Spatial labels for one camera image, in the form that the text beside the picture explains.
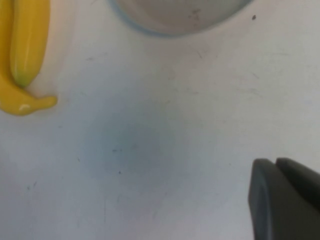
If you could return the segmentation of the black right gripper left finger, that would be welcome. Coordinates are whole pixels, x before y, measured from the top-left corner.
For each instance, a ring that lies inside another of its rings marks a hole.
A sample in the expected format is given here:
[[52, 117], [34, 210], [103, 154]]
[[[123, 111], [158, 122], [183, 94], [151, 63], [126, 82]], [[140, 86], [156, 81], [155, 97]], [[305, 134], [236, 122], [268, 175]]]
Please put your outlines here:
[[248, 205], [255, 240], [281, 240], [288, 228], [288, 181], [268, 159], [253, 161]]

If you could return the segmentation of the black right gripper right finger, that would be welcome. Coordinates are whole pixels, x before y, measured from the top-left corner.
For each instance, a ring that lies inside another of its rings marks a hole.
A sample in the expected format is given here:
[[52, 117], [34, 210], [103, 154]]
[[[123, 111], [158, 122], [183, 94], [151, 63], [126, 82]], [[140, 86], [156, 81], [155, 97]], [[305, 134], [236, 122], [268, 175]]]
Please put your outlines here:
[[303, 200], [320, 214], [320, 174], [290, 158], [278, 158], [275, 164]]

